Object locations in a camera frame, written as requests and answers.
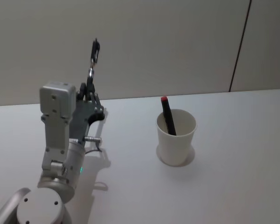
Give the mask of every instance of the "black marker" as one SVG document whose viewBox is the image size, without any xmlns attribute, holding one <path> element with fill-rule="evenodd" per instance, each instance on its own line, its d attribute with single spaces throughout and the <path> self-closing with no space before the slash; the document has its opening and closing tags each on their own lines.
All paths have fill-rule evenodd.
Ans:
<svg viewBox="0 0 280 224">
<path fill-rule="evenodd" d="M 167 125 L 168 134 L 176 135 L 175 127 L 172 119 L 172 113 L 170 110 L 169 102 L 166 96 L 161 97 L 162 107 L 163 107 L 163 115 L 165 118 L 165 122 Z"/>
</svg>

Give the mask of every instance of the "white paper cup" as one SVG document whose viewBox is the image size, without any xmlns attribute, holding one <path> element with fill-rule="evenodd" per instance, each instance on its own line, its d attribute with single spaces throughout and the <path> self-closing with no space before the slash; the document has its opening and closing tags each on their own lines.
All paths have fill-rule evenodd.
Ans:
<svg viewBox="0 0 280 224">
<path fill-rule="evenodd" d="M 178 166 L 187 159 L 197 124 L 193 115 L 187 111 L 172 109 L 171 113 L 176 136 L 168 134 L 166 122 L 163 113 L 161 113 L 157 118 L 158 149 L 164 163 Z"/>
</svg>

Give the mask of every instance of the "marker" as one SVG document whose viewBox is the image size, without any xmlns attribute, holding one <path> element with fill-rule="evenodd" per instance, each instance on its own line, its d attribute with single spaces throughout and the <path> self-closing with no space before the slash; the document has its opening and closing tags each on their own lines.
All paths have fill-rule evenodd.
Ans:
<svg viewBox="0 0 280 224">
<path fill-rule="evenodd" d="M 169 102 L 166 96 L 161 97 L 162 107 L 163 107 L 163 115 L 165 118 L 165 122 L 167 125 L 168 134 L 176 135 L 174 122 L 172 118 L 172 113 L 170 110 Z"/>
</svg>

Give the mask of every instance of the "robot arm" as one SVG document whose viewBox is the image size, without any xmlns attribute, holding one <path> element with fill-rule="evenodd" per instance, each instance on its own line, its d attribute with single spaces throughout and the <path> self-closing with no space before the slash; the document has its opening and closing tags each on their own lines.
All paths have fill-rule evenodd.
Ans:
<svg viewBox="0 0 280 224">
<path fill-rule="evenodd" d="M 12 197 L 16 201 L 9 200 L 2 207 L 0 224 L 11 223 L 13 214 L 20 224 L 70 223 L 64 204 L 75 194 L 86 153 L 85 142 L 94 141 L 97 148 L 101 142 L 100 138 L 87 136 L 90 125 L 105 118 L 104 107 L 93 85 L 99 49 L 96 39 L 92 45 L 87 84 L 82 83 L 80 91 L 60 82 L 49 82 L 40 89 L 41 120 L 46 132 L 42 175 L 36 190 L 21 189 Z"/>
</svg>

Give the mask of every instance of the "white table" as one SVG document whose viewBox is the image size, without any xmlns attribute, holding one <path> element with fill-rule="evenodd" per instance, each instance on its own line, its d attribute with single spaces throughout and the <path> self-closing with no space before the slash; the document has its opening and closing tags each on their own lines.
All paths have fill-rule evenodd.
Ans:
<svg viewBox="0 0 280 224">
<path fill-rule="evenodd" d="M 85 158 L 67 204 L 73 224 L 280 224 L 280 90 L 169 101 L 197 120 L 192 163 L 173 168 L 157 158 L 159 97 L 102 101 L 105 123 L 89 134 L 101 135 L 107 157 Z M 0 203 L 37 185 L 40 116 L 39 105 L 0 107 Z"/>
</svg>

